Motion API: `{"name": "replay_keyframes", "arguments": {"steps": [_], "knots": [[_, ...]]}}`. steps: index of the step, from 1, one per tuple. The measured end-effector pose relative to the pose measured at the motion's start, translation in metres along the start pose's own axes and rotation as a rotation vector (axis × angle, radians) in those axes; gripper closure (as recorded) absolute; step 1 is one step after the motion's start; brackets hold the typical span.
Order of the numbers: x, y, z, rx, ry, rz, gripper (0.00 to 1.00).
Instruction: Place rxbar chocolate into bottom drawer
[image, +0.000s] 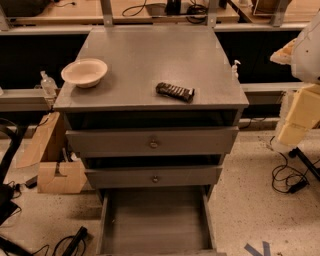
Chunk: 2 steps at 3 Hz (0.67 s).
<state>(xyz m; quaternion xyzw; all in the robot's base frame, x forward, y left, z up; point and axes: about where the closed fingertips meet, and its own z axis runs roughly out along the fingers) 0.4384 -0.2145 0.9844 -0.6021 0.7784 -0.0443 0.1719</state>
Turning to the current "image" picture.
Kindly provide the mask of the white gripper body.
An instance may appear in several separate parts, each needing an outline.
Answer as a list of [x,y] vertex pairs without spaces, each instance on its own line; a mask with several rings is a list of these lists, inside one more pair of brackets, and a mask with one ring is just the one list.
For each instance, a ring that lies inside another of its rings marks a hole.
[[294,94],[294,91],[288,90],[282,97],[279,120],[272,140],[272,149],[276,152],[289,152],[295,148],[302,139],[302,133],[298,127],[295,125],[290,126],[286,121],[294,101]]

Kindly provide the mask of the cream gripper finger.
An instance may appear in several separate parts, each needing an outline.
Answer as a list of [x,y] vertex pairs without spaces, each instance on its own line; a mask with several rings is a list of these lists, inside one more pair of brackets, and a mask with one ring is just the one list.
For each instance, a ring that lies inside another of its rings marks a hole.
[[301,127],[293,123],[284,123],[277,139],[283,145],[296,146],[303,140],[308,131],[309,128]]
[[307,84],[294,93],[286,121],[305,129],[320,122],[320,86]]

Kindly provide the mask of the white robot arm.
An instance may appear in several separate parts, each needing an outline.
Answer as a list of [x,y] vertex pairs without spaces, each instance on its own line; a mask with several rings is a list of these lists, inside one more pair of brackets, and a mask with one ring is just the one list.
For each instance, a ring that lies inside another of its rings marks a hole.
[[295,148],[320,122],[320,12],[270,60],[289,65],[292,76],[303,83],[296,92],[287,91],[281,103],[272,148],[285,152]]

